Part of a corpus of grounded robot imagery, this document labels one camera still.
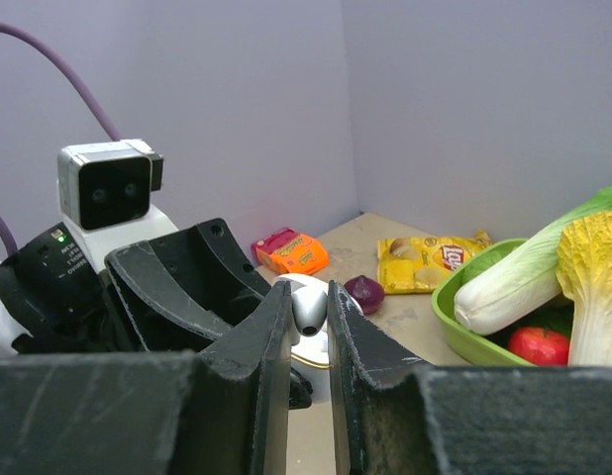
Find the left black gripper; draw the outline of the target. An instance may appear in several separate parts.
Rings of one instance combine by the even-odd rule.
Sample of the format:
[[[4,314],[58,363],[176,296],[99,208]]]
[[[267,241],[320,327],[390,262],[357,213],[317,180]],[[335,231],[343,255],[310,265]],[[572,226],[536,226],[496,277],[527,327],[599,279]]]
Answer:
[[[142,350],[199,352],[233,329],[181,287],[147,241],[109,252],[105,265]],[[21,326],[11,339],[19,353],[112,349],[102,285],[63,223],[0,264],[0,301]]]

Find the white stem earbud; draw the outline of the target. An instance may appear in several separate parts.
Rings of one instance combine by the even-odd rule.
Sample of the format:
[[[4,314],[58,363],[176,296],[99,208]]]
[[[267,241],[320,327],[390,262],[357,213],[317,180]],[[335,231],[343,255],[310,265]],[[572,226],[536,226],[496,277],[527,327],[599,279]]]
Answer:
[[[302,336],[313,336],[327,318],[327,293],[315,286],[303,286],[291,294],[293,329],[291,344],[297,345]]]

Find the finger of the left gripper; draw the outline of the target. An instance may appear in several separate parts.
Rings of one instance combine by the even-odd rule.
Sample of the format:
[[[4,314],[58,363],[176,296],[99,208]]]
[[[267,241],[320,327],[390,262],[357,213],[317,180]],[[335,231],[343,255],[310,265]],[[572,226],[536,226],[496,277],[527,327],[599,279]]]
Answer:
[[[270,290],[221,218],[151,239],[149,244],[169,275],[197,304],[233,327]]]

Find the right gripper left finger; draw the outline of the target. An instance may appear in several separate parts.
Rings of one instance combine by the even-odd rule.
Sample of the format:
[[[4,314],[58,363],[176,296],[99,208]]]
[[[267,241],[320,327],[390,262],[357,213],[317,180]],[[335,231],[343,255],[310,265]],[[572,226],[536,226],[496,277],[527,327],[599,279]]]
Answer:
[[[282,474],[291,289],[200,352],[0,359],[0,474]]]

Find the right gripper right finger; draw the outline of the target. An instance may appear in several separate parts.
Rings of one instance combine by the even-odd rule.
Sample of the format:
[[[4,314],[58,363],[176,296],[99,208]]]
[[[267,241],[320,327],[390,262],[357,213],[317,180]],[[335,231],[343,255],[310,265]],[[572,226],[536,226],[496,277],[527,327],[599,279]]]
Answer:
[[[328,291],[340,474],[612,474],[612,368],[437,366]]]

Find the white square charging case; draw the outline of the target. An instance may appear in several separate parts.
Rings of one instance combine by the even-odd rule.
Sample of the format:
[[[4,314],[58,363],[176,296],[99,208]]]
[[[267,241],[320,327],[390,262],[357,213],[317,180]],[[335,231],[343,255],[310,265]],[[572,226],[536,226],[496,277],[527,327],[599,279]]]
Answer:
[[[290,294],[303,286],[315,286],[327,293],[329,284],[318,278],[298,273],[276,276],[273,283],[287,282]],[[330,374],[328,355],[327,318],[322,329],[315,335],[302,336],[291,348],[291,366],[312,386],[312,402],[322,404],[330,400]]]

